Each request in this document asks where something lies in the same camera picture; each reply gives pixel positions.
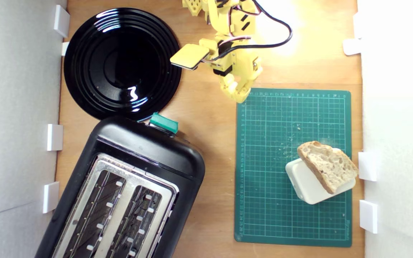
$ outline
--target bread slice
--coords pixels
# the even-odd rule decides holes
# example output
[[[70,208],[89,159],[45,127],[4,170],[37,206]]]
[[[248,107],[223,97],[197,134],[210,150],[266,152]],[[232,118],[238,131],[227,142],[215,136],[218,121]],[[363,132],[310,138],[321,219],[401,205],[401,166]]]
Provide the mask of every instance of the bread slice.
[[[297,154],[330,194],[358,175],[358,168],[350,158],[329,145],[305,142],[297,148]]]

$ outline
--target bread crust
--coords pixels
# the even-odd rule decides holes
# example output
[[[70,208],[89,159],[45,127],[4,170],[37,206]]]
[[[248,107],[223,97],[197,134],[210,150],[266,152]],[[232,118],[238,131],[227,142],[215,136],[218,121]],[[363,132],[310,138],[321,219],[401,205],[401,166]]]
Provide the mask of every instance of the bread crust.
[[[297,148],[297,154],[304,161],[304,163],[307,165],[307,167],[312,171],[312,173],[317,177],[318,181],[320,181],[321,185],[326,190],[326,192],[328,192],[330,194],[334,194],[334,191],[328,186],[328,184],[326,183],[326,180],[323,178],[323,175],[322,175],[323,171],[319,171],[315,167],[315,165],[310,160],[308,160],[307,156],[303,153],[303,148],[306,145],[311,145],[315,142],[317,142],[317,141],[303,143],[302,145],[300,145]]]

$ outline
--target toaster slot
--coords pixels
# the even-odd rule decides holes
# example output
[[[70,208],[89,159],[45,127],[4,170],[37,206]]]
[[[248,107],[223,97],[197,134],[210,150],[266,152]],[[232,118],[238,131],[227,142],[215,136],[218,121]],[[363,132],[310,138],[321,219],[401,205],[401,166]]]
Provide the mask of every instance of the toaster slot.
[[[76,227],[63,255],[64,258],[93,255],[124,184],[124,178],[107,170],[100,172],[82,214],[79,219],[72,222]]]
[[[143,186],[136,187],[107,258],[136,257],[139,254],[161,199],[162,195],[155,191]]]

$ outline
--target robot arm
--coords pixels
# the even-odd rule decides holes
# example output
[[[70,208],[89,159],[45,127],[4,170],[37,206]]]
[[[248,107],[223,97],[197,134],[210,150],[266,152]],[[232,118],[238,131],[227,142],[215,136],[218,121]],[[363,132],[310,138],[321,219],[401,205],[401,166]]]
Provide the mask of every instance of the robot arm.
[[[267,47],[254,45],[251,39],[255,33],[256,16],[262,8],[255,0],[182,0],[182,4],[193,16],[200,13],[201,6],[205,20],[217,33],[214,39],[200,39],[199,44],[185,45],[170,59],[171,63],[189,70],[195,70],[201,62],[208,64],[218,75],[223,93],[242,103],[262,73],[261,59],[251,47]]]

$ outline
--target black plate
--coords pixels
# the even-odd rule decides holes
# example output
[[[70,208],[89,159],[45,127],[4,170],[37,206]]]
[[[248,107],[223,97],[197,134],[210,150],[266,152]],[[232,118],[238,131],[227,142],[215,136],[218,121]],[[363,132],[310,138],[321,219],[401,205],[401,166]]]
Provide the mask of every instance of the black plate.
[[[107,10],[71,38],[66,84],[74,101],[97,119],[122,115],[141,121],[173,97],[181,68],[171,65],[170,58],[178,50],[171,29],[151,13]]]

